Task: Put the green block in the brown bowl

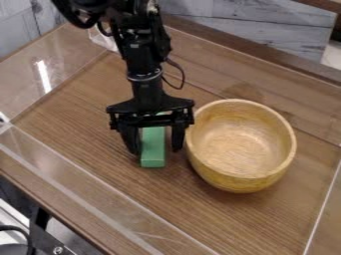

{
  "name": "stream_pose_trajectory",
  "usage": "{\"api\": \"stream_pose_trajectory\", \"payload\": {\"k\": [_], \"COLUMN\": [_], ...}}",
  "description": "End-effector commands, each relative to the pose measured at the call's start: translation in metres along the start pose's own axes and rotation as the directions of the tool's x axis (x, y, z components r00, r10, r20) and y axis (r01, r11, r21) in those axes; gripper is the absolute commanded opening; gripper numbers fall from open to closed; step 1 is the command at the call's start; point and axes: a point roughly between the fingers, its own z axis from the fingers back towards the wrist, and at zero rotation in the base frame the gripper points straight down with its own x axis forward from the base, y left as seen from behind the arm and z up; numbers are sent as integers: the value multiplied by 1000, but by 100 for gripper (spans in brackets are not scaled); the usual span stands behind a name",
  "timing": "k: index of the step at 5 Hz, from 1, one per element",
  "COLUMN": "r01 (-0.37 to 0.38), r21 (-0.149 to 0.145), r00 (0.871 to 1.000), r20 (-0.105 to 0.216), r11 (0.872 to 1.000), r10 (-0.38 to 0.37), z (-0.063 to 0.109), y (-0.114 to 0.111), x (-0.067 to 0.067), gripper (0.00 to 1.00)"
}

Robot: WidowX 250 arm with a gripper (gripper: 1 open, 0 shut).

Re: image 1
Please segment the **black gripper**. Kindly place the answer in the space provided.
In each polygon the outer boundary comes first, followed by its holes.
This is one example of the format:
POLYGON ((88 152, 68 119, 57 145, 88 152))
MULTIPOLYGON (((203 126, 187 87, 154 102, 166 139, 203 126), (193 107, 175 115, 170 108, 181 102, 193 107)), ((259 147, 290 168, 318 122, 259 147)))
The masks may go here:
POLYGON ((128 72, 127 79, 132 85, 132 97, 106 108, 111 129, 120 133, 128 152, 139 155, 139 128, 171 127, 171 149, 179 151, 185 129, 194 124, 194 100, 166 92, 162 69, 146 74, 128 72))

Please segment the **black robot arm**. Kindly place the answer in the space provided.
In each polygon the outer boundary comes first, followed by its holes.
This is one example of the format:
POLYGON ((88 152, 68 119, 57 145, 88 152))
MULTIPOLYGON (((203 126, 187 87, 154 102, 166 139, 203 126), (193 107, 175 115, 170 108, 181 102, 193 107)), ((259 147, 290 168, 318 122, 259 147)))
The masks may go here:
POLYGON ((185 130, 194 124, 194 100, 167 94, 162 63, 170 63, 171 37, 158 0, 51 0, 68 22, 96 27, 118 45, 127 64, 134 96, 107 106, 111 129, 131 154, 142 153, 140 129, 171 128, 171 149, 181 150, 185 130))

